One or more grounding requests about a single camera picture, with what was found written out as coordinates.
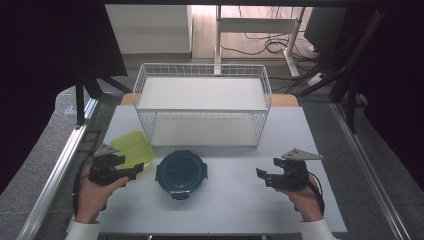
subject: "person's hand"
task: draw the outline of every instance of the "person's hand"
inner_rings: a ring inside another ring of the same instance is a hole
[[[311,175],[309,175],[309,181],[315,187],[317,186],[315,179]],[[284,189],[276,190],[289,197],[290,201],[301,213],[303,221],[315,222],[323,219],[315,193],[308,186],[300,191],[289,191]]]
[[[128,177],[123,177],[107,186],[100,186],[88,179],[89,172],[90,166],[87,166],[81,174],[83,178],[80,180],[78,212],[75,216],[76,222],[85,224],[94,223],[113,191],[129,181]]]

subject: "person's left hand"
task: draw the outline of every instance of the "person's left hand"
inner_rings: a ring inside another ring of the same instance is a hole
[[[80,180],[78,212],[75,216],[78,223],[94,223],[112,193],[129,181],[128,177],[123,177],[107,186],[100,186],[88,179],[89,172],[90,166],[87,166],[81,174],[83,177]]]

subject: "wooden floor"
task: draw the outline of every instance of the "wooden floor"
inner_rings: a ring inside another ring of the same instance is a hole
[[[257,7],[257,6],[222,6],[221,16],[225,17],[242,17],[245,18],[296,18],[301,11],[299,7]],[[312,8],[306,8],[300,31],[304,31],[309,20]],[[213,58],[216,44],[216,7],[215,6],[192,6],[193,15],[193,58]],[[223,33],[221,35],[221,46],[225,48],[237,49],[246,53],[257,53],[265,48],[265,41],[269,36],[268,33]],[[280,39],[288,39],[288,34],[279,36]],[[311,44],[303,38],[303,32],[300,32],[296,40],[294,52],[299,49],[302,55],[312,57],[313,53],[308,50]],[[278,51],[281,46],[271,45],[272,51]],[[249,59],[283,59],[282,52],[271,53],[267,50],[255,54],[248,55],[236,51],[222,50],[222,58],[249,58]]]

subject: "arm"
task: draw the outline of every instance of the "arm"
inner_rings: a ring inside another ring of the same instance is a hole
[[[316,182],[312,176],[309,176],[309,181],[316,186]],[[300,223],[300,230],[303,240],[336,239],[321,214],[314,192],[308,186],[300,191],[276,190],[286,194],[302,215],[303,222]]]
[[[106,205],[112,193],[129,181],[128,177],[116,180],[107,186],[100,186],[88,180],[89,167],[84,168],[80,181],[80,192],[78,197],[78,212],[71,223],[66,240],[72,239],[97,239],[100,224],[96,221],[100,211]]]

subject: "white table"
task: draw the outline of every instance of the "white table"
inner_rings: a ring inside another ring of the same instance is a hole
[[[141,124],[133,106],[118,106],[105,143]],[[208,179],[187,200],[171,199],[158,182],[156,166],[174,148],[154,148],[156,158],[137,179],[115,191],[98,220],[101,233],[143,235],[275,235],[300,232],[301,216],[288,198],[265,187],[256,168],[273,165],[294,147],[318,154],[303,109],[272,107],[257,148],[192,148],[208,165]],[[325,218],[333,232],[346,232],[320,160],[307,161],[323,186]]]

